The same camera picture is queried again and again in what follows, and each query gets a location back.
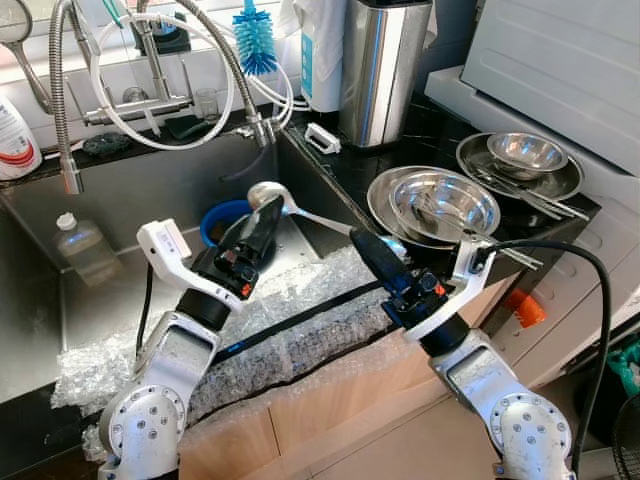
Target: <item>white clip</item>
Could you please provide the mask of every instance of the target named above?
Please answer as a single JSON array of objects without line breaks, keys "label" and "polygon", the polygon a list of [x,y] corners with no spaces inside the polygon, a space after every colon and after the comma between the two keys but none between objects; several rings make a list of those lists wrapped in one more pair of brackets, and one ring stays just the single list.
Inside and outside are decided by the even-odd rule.
[{"label": "white clip", "polygon": [[317,123],[311,122],[307,125],[307,131],[304,134],[304,139],[320,150],[324,155],[340,153],[340,140],[338,140],[335,135],[327,132]]}]

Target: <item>stack of metal bowls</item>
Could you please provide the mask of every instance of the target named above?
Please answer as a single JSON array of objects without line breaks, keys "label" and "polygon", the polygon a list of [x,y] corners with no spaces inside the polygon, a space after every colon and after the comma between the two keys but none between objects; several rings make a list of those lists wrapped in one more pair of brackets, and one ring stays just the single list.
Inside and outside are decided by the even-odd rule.
[{"label": "stack of metal bowls", "polygon": [[495,198],[469,178],[441,168],[387,170],[367,194],[376,220],[405,242],[451,249],[465,231],[491,235],[500,223]]},{"label": "stack of metal bowls", "polygon": [[550,140],[531,133],[496,133],[487,139],[495,167],[516,180],[530,181],[564,168],[567,154]]}]

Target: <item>clear plastic bottle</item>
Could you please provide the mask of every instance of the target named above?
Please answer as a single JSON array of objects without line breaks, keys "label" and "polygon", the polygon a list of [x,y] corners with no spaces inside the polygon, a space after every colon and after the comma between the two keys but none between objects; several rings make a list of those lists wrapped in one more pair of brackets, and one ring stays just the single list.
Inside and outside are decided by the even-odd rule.
[{"label": "clear plastic bottle", "polygon": [[122,267],[118,257],[90,220],[78,222],[72,213],[60,215],[56,246],[69,264],[91,286],[104,282]]}]

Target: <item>metal plate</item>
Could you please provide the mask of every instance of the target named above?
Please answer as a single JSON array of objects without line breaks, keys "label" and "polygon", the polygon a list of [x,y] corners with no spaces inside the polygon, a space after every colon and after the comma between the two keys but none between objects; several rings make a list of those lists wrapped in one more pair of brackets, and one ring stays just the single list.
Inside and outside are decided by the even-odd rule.
[{"label": "metal plate", "polygon": [[[491,133],[478,133],[460,142],[456,149],[458,165],[460,165],[464,173],[483,187],[500,195],[504,195],[505,197],[520,198],[518,195],[501,188],[500,185],[485,180],[475,170],[475,167],[478,166],[490,172],[496,171],[496,159],[487,148],[487,139],[491,135]],[[583,180],[584,172],[582,168],[570,156],[567,166],[556,172],[545,173],[539,178],[529,182],[513,181],[527,187],[529,190],[545,195],[553,200],[561,201],[579,193]]]},{"label": "metal plate", "polygon": [[416,238],[405,232],[391,209],[389,203],[389,192],[394,188],[396,182],[412,173],[422,172],[425,170],[447,172],[441,168],[430,168],[424,165],[415,165],[409,167],[398,167],[389,169],[378,175],[367,191],[367,203],[371,214],[389,233],[398,237],[400,240],[416,245],[418,247],[432,248],[436,250],[451,250],[455,244],[444,243],[438,240],[428,238]]},{"label": "metal plate", "polygon": [[493,195],[464,175],[446,170],[403,176],[391,189],[389,202],[405,231],[443,242],[460,241],[464,228],[491,235],[500,224],[500,207]]}]

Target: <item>metal spoon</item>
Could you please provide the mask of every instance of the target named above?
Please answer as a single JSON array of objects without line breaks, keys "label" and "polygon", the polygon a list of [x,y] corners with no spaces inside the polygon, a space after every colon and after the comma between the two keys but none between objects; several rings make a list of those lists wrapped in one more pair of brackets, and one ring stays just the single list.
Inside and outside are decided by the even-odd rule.
[{"label": "metal spoon", "polygon": [[[287,187],[278,182],[256,183],[249,189],[249,192],[247,193],[247,200],[249,200],[251,208],[255,210],[260,207],[260,205],[268,202],[277,195],[280,195],[284,199],[284,206],[282,207],[283,215],[300,215],[301,217],[306,217],[311,221],[324,225],[325,227],[346,236],[349,236],[351,230],[355,228],[353,225],[329,220],[328,218],[315,215],[300,208],[293,199],[291,192],[287,190]],[[404,257],[406,255],[407,249],[404,248],[400,241],[393,237],[381,236],[380,238],[398,257]]]}]

